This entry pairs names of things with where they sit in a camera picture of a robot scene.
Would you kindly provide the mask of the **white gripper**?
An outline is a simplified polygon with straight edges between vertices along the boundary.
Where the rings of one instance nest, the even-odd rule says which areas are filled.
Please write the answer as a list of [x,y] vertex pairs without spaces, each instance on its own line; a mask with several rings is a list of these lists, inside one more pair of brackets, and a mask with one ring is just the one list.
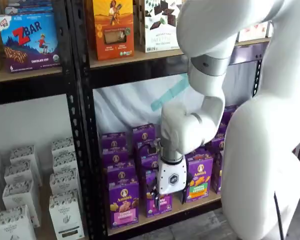
[[146,189],[154,201],[154,207],[160,208],[160,195],[169,195],[190,186],[193,180],[191,173],[187,174],[187,163],[183,156],[180,161],[168,162],[163,158],[158,159],[158,171],[146,177]]

